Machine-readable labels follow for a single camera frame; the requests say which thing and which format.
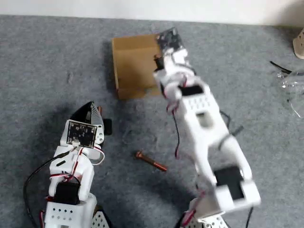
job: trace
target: screw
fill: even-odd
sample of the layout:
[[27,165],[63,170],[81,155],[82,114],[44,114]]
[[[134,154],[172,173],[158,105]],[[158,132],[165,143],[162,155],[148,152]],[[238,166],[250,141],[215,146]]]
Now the screw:
[[100,115],[101,115],[101,114],[102,114],[102,112],[103,112],[102,107],[101,107],[101,106],[98,106],[98,107],[97,107],[97,109],[98,109],[98,111],[99,111],[99,113],[100,113]]
[[135,157],[145,161],[146,163],[149,163],[150,165],[153,165],[154,167],[156,167],[157,169],[159,169],[163,172],[167,171],[166,166],[161,165],[161,164],[157,163],[156,161],[154,161],[153,159],[149,158],[148,156],[144,155],[142,151],[138,151],[136,153]]

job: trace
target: white wall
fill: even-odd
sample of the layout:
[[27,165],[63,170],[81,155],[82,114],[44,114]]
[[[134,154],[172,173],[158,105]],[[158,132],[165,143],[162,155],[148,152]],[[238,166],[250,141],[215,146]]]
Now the white wall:
[[0,14],[304,27],[304,0],[0,0]]

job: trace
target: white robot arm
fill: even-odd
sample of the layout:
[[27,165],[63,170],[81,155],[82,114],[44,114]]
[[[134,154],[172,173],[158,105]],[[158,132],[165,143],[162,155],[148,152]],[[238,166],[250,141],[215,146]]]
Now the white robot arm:
[[[111,121],[107,120],[107,123],[111,128]],[[96,207],[96,197],[90,193],[93,165],[101,164],[105,158],[102,151],[104,136],[104,121],[93,102],[82,106],[67,120],[49,167],[49,197],[44,222],[43,213],[40,213],[40,227],[111,227],[104,211]],[[28,213],[33,226],[37,227],[29,207]]]
[[[181,224],[188,225],[191,220],[210,224],[213,220],[219,228],[224,227],[221,214],[249,208],[261,201],[251,168],[222,119],[209,86],[196,76],[186,60],[188,53],[176,28],[159,34],[157,42],[162,56],[154,59],[158,67],[154,78],[168,100],[167,111],[176,115],[179,124],[187,129],[198,176],[211,186],[211,193],[202,194],[190,203]],[[208,161],[211,147],[222,151],[233,165],[213,171]]]

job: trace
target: clear plastic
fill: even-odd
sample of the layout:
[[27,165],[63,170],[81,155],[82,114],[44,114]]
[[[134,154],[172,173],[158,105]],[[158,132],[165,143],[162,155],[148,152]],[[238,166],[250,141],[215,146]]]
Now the clear plastic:
[[300,118],[304,117],[304,70],[293,71],[290,74],[278,73],[281,79],[280,87],[288,95],[288,103]]

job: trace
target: brown cardboard box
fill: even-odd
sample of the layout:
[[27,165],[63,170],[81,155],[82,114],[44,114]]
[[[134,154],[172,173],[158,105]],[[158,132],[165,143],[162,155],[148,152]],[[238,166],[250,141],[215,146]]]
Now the brown cardboard box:
[[160,50],[156,35],[112,39],[116,90],[119,99],[159,95],[153,77],[156,64],[154,55]]

